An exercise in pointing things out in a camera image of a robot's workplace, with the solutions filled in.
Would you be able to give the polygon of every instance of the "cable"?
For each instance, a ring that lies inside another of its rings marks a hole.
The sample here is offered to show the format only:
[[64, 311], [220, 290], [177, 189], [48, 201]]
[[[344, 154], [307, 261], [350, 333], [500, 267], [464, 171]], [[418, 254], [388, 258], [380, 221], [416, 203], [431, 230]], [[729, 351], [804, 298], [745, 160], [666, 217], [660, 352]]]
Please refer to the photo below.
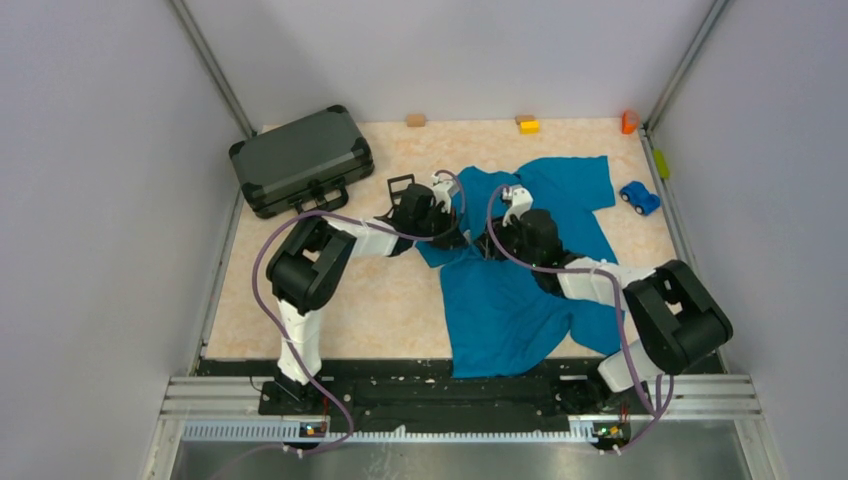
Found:
[[632, 445], [633, 442], [635, 440], [638, 440], [639, 438], [641, 438], [645, 434], [646, 431], [650, 431], [651, 429], [653, 429], [655, 422], [657, 420], [659, 420], [659, 418], [668, 409], [668, 405], [671, 402], [671, 397], [672, 397], [672, 393], [673, 393], [673, 390], [674, 390], [674, 377], [669, 377], [668, 397], [666, 398], [665, 404], [660, 406], [659, 396], [660, 396], [660, 393], [661, 393], [660, 392], [660, 385], [661, 385], [661, 382], [662, 382], [662, 375], [657, 376], [657, 380], [656, 380], [657, 407], [654, 408], [654, 405], [652, 405], [650, 400], [648, 400], [648, 395], [641, 388], [642, 382], [639, 380], [639, 374], [636, 372], [636, 365], [633, 362], [633, 355], [630, 352], [630, 345], [627, 342], [627, 335], [624, 331], [624, 313], [623, 313], [623, 310], [621, 308], [621, 295], [619, 293], [619, 292], [621, 292], [621, 284], [618, 282], [618, 279], [615, 277], [615, 275], [607, 272], [606, 270], [596, 270], [594, 268], [535, 267], [533, 265], [530, 265], [529, 263], [526, 263], [526, 262], [519, 260], [518, 258], [515, 258], [514, 256], [512, 256], [512, 254], [510, 254], [507, 251], [506, 248], [504, 248], [504, 246], [501, 244], [500, 240], [498, 240], [498, 237], [495, 235], [495, 229], [492, 226], [492, 208], [494, 207], [495, 199], [498, 196], [500, 196], [501, 192], [505, 188], [509, 188], [509, 185], [503, 184], [503, 185], [499, 186], [498, 188], [495, 189], [494, 192], [492, 192], [492, 196], [489, 197], [489, 204], [486, 208], [486, 229], [489, 232], [489, 236], [492, 238], [492, 243], [495, 244], [495, 247], [506, 258], [508, 258], [512, 262], [514, 262], [514, 263], [516, 263], [516, 264], [518, 264], [518, 265], [520, 265], [520, 266], [522, 266], [522, 267], [524, 267], [528, 270], [533, 270], [533, 271], [540, 272], [540, 273], [552, 273], [552, 274], [589, 273], [589, 274], [594, 274], [594, 275], [601, 275], [601, 276], [607, 278], [610, 281], [610, 283], [612, 283], [612, 289], [613, 289], [613, 293], [614, 293], [613, 301], [614, 301], [614, 306], [615, 306], [615, 319], [616, 319], [616, 323], [618, 324], [618, 335], [619, 335], [619, 337], [621, 337], [621, 351], [622, 351], [622, 353], [624, 353], [624, 361], [627, 364], [627, 370], [630, 373], [630, 379], [633, 381], [633, 388], [636, 390], [636, 394], [639, 397], [639, 401], [642, 402], [642, 405], [645, 407], [645, 409], [648, 411], [648, 413], [650, 413], [654, 417], [651, 420], [651, 423], [649, 423], [648, 426], [645, 427], [644, 430], [642, 430], [641, 432], [639, 432], [639, 434], [637, 434], [635, 437], [633, 437], [633, 439], [630, 441], [628, 446]]
[[[465, 204], [466, 204], [465, 189], [462, 187], [462, 183], [460, 183], [459, 177], [457, 177], [456, 174], [454, 174], [453, 172], [450, 172], [448, 170], [439, 170], [439, 171], [436, 172], [436, 174], [437, 175], [439, 175], [439, 174], [449, 175], [453, 179], [453, 181], [456, 183], [457, 187], [459, 187], [459, 194], [462, 197], [460, 214], [464, 214], [465, 213]], [[288, 331], [286, 331], [286, 327], [283, 325], [283, 323], [280, 321], [280, 319], [277, 318], [277, 316], [274, 314], [274, 312], [271, 311], [271, 309], [268, 307], [268, 305], [265, 304], [265, 302], [262, 300], [262, 297], [259, 295], [259, 267], [262, 264], [262, 259], [265, 257], [265, 253], [268, 252], [268, 249], [271, 247], [271, 244], [274, 243], [274, 240], [276, 240], [277, 237], [279, 237], [284, 231], [286, 231], [289, 227], [291, 227], [295, 223], [297, 223], [297, 222], [299, 222], [299, 221], [301, 221], [305, 218], [309, 218], [309, 217], [330, 217], [330, 218], [334, 218], [336, 220], [340, 220], [342, 222], [350, 223], [350, 224], [353, 224], [353, 225], [366, 225], [366, 226], [368, 226], [368, 227], [370, 227], [374, 230], [378, 230], [378, 231], [385, 232], [385, 233], [390, 233], [390, 234], [396, 235], [397, 237], [400, 237], [400, 238], [405, 238], [407, 240], [418, 241], [418, 242], [429, 242], [429, 241], [432, 241], [433, 238], [436, 238], [436, 237], [417, 237], [417, 236], [414, 236], [414, 235], [407, 235], [405, 233], [397, 232], [397, 231], [395, 231], [391, 228], [387, 228], [387, 227], [384, 227], [382, 225], [377, 225], [377, 224], [370, 223], [370, 222], [363, 222], [361, 220], [346, 217], [344, 215], [339, 215], [337, 213], [325, 212], [323, 210], [310, 210], [308, 212], [303, 212], [300, 215], [297, 215], [297, 216], [283, 222], [283, 224], [280, 225], [276, 230], [274, 230], [274, 232], [268, 237], [268, 239], [265, 240], [265, 243], [262, 245], [262, 248], [259, 249], [259, 253], [256, 254], [256, 260], [253, 262], [253, 269], [252, 269], [252, 272], [251, 272], [251, 275], [250, 275], [250, 283], [251, 283], [251, 288], [253, 290], [253, 298], [256, 300], [256, 303], [259, 305], [259, 308], [261, 308], [262, 311], [265, 312], [265, 315], [267, 315], [268, 318], [270, 318], [271, 321], [274, 322], [274, 325], [276, 325], [277, 329], [280, 331], [280, 334], [282, 334], [283, 339], [285, 340], [285, 343], [288, 346], [289, 351], [292, 354], [292, 357], [294, 357], [295, 362], [297, 363], [298, 367], [300, 367], [301, 371], [306, 376], [306, 378], [309, 380], [309, 383], [311, 383], [319, 392], [324, 394], [324, 396], [326, 398], [330, 399], [330, 401], [333, 402], [336, 405], [336, 407], [339, 408], [339, 410], [342, 412], [342, 415], [344, 415], [345, 420], [347, 421], [347, 427], [348, 428], [347, 428], [347, 433], [345, 433], [344, 436], [342, 436], [338, 440], [334, 440], [330, 443], [321, 444], [321, 445], [319, 445], [319, 446], [317, 446], [317, 447], [315, 447], [311, 450], [299, 450], [299, 449], [293, 450], [292, 453], [296, 452], [299, 456], [316, 455], [316, 454], [319, 454], [319, 453], [327, 452], [329, 450], [333, 450], [335, 448], [338, 448], [339, 446], [341, 446], [342, 442], [344, 442], [345, 440], [347, 440], [348, 438], [350, 438], [353, 435], [353, 430], [354, 430], [354, 428], [353, 428], [353, 417], [351, 416], [350, 412], [347, 410], [347, 408], [345, 408], [344, 404], [338, 398], [336, 398], [335, 395], [333, 395], [332, 393], [330, 393], [329, 390], [324, 388], [324, 386], [321, 385], [317, 380], [315, 380], [315, 377], [313, 377], [309, 373], [309, 369], [306, 367], [306, 364], [303, 363], [303, 359], [300, 357], [300, 354], [297, 352], [297, 349], [294, 347], [294, 345], [292, 345], [292, 339], [289, 336]], [[228, 470], [230, 470], [236, 464], [238, 464], [239, 462], [241, 462], [245, 458], [250, 457], [251, 455], [253, 455], [255, 453], [259, 453], [259, 452], [262, 452], [262, 451], [265, 451], [265, 450], [272, 450], [272, 449], [282, 449], [284, 452], [289, 451], [289, 447], [287, 445], [278, 445], [278, 444], [266, 444], [266, 445], [260, 445], [260, 446], [251, 448], [250, 450], [242, 453], [241, 455], [239, 455], [236, 458], [227, 462], [224, 466], [222, 466], [220, 469], [218, 469], [217, 472], [212, 474], [212, 476], [209, 477], [209, 480], [215, 480], [215, 479], [221, 478], [221, 476], [224, 473], [226, 473]]]
[[253, 389], [256, 390], [257, 392], [262, 393], [262, 389], [257, 388], [256, 385], [253, 383], [253, 375], [251, 375], [247, 378], [250, 380], [250, 386], [253, 387]]

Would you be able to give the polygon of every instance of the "blue t-shirt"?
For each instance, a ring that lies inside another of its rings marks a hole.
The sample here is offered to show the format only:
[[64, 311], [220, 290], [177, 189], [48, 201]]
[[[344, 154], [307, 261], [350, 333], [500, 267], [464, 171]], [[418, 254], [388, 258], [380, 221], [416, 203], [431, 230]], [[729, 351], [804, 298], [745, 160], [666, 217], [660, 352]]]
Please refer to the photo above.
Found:
[[[615, 204], [606, 157], [540, 158], [514, 174], [486, 173], [468, 167], [459, 174], [466, 194], [460, 223], [472, 241], [486, 228], [486, 208], [502, 184], [522, 185], [533, 195], [533, 208], [550, 211], [563, 247], [596, 260], [616, 263], [594, 210]], [[454, 197], [454, 205], [459, 205]], [[495, 201], [492, 216], [506, 213]], [[612, 307], [569, 300], [543, 292], [530, 270], [508, 260], [484, 260], [477, 247], [418, 250], [440, 272], [454, 377], [518, 375], [533, 368], [571, 330], [575, 342], [602, 354], [620, 348]]]

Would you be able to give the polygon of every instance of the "small green object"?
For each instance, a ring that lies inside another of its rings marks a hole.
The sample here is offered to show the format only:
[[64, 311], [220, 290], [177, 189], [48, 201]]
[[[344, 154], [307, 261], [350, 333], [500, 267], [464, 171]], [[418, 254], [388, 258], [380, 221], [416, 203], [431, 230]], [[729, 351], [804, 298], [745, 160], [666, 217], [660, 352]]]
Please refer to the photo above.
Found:
[[668, 164], [665, 163], [665, 155], [663, 155], [662, 150], [658, 148], [654, 149], [654, 163], [657, 165], [657, 173], [660, 174], [660, 178], [668, 180], [671, 175], [668, 171]]

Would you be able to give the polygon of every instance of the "blue toy car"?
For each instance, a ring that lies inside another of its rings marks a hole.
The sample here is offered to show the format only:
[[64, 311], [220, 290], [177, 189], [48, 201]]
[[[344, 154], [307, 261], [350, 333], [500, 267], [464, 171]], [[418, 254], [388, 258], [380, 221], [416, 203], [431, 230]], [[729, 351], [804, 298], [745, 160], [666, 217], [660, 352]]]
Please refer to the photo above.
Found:
[[630, 182], [618, 191], [621, 199], [633, 205], [639, 215], [648, 216], [660, 208], [660, 197], [645, 188], [642, 182]]

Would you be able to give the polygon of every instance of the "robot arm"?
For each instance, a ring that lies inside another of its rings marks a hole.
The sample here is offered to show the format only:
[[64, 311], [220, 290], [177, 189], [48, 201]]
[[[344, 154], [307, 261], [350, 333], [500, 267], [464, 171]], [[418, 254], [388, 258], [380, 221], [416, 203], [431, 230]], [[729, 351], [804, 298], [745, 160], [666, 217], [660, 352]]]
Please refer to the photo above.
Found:
[[[532, 208], [532, 196], [521, 186], [502, 194], [508, 209], [502, 221], [493, 222], [497, 238], [509, 253], [534, 266], [581, 269], [587, 273], [533, 272], [539, 287], [557, 296], [615, 305], [615, 296], [629, 310], [640, 339], [629, 349], [640, 381], [657, 375], [680, 374], [733, 335], [730, 321], [695, 276], [680, 260], [657, 268], [631, 268], [593, 260], [563, 248], [556, 224], [546, 210]], [[489, 258], [505, 259], [488, 233], [475, 241]], [[621, 290], [597, 272], [616, 277]], [[670, 305], [678, 305], [673, 313]], [[633, 386], [623, 351], [607, 357], [595, 377], [607, 394]]]
[[[393, 190], [393, 185], [405, 181], [411, 183], [402, 190]], [[265, 271], [289, 334], [288, 340], [282, 339], [277, 362], [289, 393], [296, 395], [299, 385], [306, 385], [309, 380], [286, 343], [291, 342], [310, 375], [321, 369], [319, 335], [323, 308], [335, 293], [351, 258], [399, 255], [412, 246], [412, 241], [399, 238], [396, 232], [436, 237], [431, 243], [439, 248], [466, 244], [458, 229], [452, 227], [456, 226], [456, 215], [451, 196], [456, 190], [453, 180], [442, 180], [438, 175], [433, 176], [429, 187], [415, 183], [412, 175], [393, 178], [389, 180], [392, 209], [383, 217], [360, 224], [309, 217], [295, 225]]]

